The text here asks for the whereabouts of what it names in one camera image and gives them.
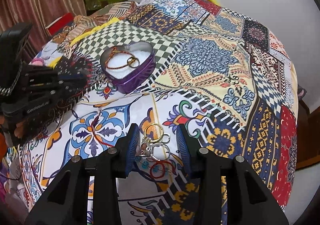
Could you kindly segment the gold and silver jewelry pile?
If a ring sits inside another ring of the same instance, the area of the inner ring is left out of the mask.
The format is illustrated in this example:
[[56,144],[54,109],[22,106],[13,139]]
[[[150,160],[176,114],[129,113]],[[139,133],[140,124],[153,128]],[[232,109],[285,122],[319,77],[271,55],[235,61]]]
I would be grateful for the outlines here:
[[165,133],[160,124],[149,124],[143,131],[143,137],[137,148],[137,156],[151,158],[154,161],[166,161],[171,155],[170,140],[171,135]]

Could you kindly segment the red box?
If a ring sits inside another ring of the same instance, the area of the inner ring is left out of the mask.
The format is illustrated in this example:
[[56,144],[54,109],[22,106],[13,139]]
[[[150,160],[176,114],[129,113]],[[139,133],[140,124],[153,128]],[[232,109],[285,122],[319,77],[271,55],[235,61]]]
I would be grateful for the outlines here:
[[66,13],[46,26],[46,30],[50,36],[60,33],[65,26],[71,25],[74,16],[72,13]]

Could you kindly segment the dark bag on floor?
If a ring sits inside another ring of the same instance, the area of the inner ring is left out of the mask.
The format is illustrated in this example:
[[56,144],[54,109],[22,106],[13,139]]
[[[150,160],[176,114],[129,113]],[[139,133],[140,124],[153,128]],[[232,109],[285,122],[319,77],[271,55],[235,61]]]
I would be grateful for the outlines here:
[[298,85],[298,90],[297,90],[297,96],[299,100],[302,100],[304,96],[306,95],[307,91],[300,85]]

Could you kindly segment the brown striped blanket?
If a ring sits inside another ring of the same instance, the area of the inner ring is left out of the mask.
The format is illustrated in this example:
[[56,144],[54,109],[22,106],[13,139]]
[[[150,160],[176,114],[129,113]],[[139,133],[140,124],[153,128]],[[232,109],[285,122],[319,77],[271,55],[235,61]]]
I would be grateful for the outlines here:
[[96,26],[103,25],[113,18],[126,18],[137,5],[138,3],[135,1],[124,1],[107,5],[90,16],[75,16],[71,25],[65,26],[61,33],[56,33],[52,41],[56,44],[70,43],[77,36],[90,31]]

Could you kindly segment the yellow cloth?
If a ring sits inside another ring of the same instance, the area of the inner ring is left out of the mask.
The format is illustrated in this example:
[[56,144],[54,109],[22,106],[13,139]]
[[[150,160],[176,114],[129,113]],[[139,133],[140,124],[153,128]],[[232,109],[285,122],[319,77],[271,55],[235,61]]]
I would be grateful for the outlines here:
[[118,21],[120,21],[118,18],[113,18],[107,23],[104,23],[100,26],[96,26],[90,31],[83,33],[80,36],[77,36],[70,43],[63,42],[62,44],[56,44],[53,43],[53,41],[51,40],[49,43],[46,44],[41,53],[41,58],[44,60],[44,65],[54,68],[59,59],[62,57],[62,55],[65,55],[67,58],[70,58],[71,53],[73,51],[73,46],[75,46],[82,39]]

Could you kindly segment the colourful patchwork bed cover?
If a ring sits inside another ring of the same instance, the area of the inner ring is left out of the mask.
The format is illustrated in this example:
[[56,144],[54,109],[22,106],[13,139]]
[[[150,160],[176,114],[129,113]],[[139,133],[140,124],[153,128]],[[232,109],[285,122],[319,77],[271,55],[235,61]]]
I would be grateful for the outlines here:
[[220,157],[242,155],[281,209],[296,169],[297,75],[264,25],[207,0],[142,0],[125,19],[73,49],[94,61],[114,45],[149,42],[156,67],[130,94],[97,86],[20,149],[23,200],[31,211],[71,157],[96,157],[132,123],[157,138],[180,124]]

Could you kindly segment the purple heart-shaped tin box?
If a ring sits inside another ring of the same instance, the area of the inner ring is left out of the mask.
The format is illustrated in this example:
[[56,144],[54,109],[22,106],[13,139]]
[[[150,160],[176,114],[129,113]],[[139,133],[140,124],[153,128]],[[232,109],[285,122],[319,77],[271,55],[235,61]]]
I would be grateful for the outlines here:
[[155,52],[150,43],[143,41],[116,45],[103,51],[100,65],[117,90],[129,94],[155,70]]

